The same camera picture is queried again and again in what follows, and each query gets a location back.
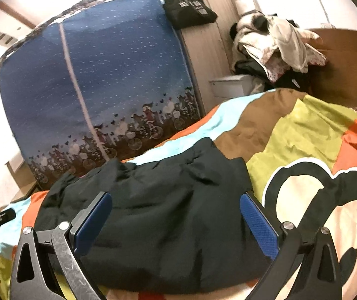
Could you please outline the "black puffer jacket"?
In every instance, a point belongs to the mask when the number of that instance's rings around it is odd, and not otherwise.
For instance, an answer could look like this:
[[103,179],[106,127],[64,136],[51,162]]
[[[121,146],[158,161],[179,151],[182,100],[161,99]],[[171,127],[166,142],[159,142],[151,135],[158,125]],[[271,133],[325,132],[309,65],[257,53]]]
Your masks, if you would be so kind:
[[244,160],[227,159],[203,138],[159,161],[110,160],[84,177],[62,176],[35,229],[71,221],[108,192],[112,211],[81,260],[90,277],[110,289],[206,293],[259,278],[270,265],[240,213],[251,189]]

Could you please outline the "pile of light clothes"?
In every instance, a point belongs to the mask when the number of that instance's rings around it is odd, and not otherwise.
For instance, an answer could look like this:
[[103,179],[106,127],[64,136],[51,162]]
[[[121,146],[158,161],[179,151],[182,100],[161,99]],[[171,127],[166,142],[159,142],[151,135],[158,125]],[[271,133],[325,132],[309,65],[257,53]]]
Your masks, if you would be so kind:
[[250,60],[259,76],[276,83],[290,70],[307,73],[309,66],[323,67],[328,62],[323,53],[308,44],[320,39],[318,34],[276,15],[247,13],[239,19],[236,30],[231,65],[235,72],[241,63]]

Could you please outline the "small wooden side table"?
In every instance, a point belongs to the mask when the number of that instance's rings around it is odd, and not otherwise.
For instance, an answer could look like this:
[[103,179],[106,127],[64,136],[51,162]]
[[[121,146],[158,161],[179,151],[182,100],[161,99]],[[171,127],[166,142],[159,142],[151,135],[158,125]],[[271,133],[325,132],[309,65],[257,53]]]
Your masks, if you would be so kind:
[[25,200],[40,191],[39,184],[21,153],[15,154],[4,166],[13,181],[10,203]]

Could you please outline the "white bedside drawer cabinet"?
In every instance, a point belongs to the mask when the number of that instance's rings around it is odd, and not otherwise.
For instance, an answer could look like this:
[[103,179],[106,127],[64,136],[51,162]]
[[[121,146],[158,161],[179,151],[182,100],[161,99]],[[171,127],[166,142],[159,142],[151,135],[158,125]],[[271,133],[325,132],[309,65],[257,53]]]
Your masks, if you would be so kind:
[[254,76],[248,74],[224,76],[210,80],[210,85],[215,97],[232,99],[250,95],[254,79]]

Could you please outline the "blue fabric wardrobe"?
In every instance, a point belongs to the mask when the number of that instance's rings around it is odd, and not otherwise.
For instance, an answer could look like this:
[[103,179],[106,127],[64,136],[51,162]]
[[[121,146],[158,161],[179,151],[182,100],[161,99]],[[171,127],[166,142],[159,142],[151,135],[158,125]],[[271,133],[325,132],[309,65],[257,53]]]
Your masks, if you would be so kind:
[[0,57],[0,93],[40,188],[137,157],[199,119],[161,0],[83,0]]

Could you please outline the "wooden headboard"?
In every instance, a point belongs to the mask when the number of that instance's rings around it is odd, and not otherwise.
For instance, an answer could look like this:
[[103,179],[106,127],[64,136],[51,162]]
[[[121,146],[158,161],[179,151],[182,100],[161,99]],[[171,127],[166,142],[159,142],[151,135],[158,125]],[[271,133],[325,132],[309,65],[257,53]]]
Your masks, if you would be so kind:
[[337,28],[314,30],[321,39],[310,44],[328,63],[307,74],[312,96],[326,102],[357,107],[357,31]]

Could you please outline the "wooden wardrobe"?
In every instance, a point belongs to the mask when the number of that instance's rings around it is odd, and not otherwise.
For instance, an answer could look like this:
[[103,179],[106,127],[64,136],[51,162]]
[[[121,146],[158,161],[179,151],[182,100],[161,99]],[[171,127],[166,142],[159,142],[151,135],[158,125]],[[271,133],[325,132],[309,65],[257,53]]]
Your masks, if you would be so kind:
[[229,30],[238,21],[238,14],[231,0],[203,1],[217,13],[217,20],[184,28],[179,34],[189,60],[199,109],[206,115],[218,104],[210,80],[232,75],[233,43]]

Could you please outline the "black tote bag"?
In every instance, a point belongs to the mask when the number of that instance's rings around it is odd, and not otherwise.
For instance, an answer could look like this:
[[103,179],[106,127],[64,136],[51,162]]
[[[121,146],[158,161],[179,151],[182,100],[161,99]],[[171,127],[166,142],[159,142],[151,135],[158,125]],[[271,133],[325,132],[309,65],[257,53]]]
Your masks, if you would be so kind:
[[207,25],[218,18],[203,0],[164,0],[163,9],[175,30]]

